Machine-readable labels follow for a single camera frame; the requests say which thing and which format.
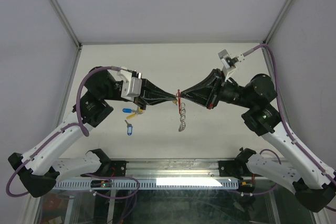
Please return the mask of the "red handled metal keyring holder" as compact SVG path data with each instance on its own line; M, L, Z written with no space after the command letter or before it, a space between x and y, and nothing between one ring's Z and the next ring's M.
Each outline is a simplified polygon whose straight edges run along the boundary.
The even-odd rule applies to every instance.
M185 108L185 103L182 102L180 89L177 90L176 96L177 96L177 105L178 105L178 108L179 108L179 119L180 119L180 124L179 124L179 127L178 127L178 131L182 132L186 128L186 122L185 122L185 120L186 120L186 108Z

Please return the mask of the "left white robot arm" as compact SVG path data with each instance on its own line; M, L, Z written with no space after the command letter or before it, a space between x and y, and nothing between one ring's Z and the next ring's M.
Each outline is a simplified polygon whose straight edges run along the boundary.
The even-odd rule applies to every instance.
M65 162L59 157L78 139L88 137L113 111L108 101L132 102L145 110L148 105L174 101L167 93L143 79L139 73L122 67L95 67L81 81L76 103L68 117L46 138L23 154L13 153L8 161L14 169L6 193L18 176L26 193L37 198L47 194L66 179L80 175L102 177L110 170L110 158L101 149L87 151L83 157Z

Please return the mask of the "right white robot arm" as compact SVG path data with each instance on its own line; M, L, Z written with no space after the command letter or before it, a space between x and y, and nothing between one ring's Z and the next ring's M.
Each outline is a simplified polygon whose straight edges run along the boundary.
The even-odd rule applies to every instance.
M214 69L200 83L181 92L181 97L207 109L219 102L247 109L242 114L245 125L270 143L290 162L291 167L266 161L251 149L242 150L235 158L235 171L264 176L294 194L305 208L319 212L335 197L335 170L317 158L295 135L279 111L271 105L277 97L270 76L258 74L244 87Z

